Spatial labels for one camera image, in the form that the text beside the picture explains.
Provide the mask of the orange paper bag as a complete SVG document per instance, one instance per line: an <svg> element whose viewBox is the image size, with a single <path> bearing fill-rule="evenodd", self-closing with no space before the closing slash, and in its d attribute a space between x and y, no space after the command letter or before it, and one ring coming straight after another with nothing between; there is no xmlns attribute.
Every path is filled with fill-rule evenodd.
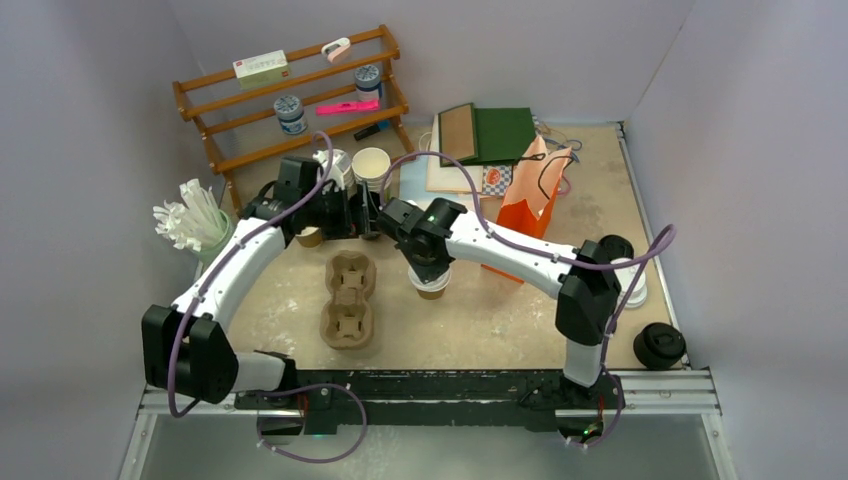
<svg viewBox="0 0 848 480"><path fill-rule="evenodd" d="M549 151L545 139L537 135L513 167L512 181L495 223L542 239L551 222L566 166L572 160L571 147Z"/></svg>

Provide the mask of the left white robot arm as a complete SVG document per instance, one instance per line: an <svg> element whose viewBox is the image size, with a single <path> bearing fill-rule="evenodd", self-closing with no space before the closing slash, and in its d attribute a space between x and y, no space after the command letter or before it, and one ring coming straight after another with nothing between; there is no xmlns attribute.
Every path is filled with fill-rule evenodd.
<svg viewBox="0 0 848 480"><path fill-rule="evenodd" d="M217 404L231 393L259 391L272 408L297 399L296 363L285 353L237 353L227 337L247 293L266 267L303 230L326 240L376 231L380 195L362 180L345 184L319 161L281 160L278 177L244 207L233 235L202 276L141 320L145 380L194 402Z"/></svg>

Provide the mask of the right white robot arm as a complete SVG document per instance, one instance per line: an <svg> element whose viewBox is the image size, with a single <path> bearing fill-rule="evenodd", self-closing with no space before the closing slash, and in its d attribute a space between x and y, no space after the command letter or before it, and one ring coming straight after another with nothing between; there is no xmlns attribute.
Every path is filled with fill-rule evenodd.
<svg viewBox="0 0 848 480"><path fill-rule="evenodd" d="M436 199L426 209L393 198L376 217L423 284L444 276L455 260L515 277L554 299L554 324L566 339L561 392L584 407L601 391L604 340L621 284L597 243L555 244L486 222L465 206Z"/></svg>

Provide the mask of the white cup lid picked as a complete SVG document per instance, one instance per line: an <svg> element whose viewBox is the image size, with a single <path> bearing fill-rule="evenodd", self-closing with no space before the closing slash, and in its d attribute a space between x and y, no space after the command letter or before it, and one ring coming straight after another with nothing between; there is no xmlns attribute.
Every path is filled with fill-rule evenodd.
<svg viewBox="0 0 848 480"><path fill-rule="evenodd" d="M419 293L435 294L443 292L447 287L451 280L451 270L446 270L433 280L423 280L412 267L409 267L408 278Z"/></svg>

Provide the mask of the brown paper cup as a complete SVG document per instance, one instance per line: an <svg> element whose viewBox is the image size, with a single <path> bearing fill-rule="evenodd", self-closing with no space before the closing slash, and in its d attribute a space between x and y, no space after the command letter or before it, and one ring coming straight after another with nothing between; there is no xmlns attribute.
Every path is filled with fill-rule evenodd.
<svg viewBox="0 0 848 480"><path fill-rule="evenodd" d="M413 270L408 268L408 278L415 288L417 294L425 300L436 300L443 296L445 289L451 280L451 270L448 269L445 273L437 277L435 280L423 281Z"/></svg>
<svg viewBox="0 0 848 480"><path fill-rule="evenodd" d="M323 243L323 234L318 227L306 227L295 235L295 240L304 248L315 248Z"/></svg>

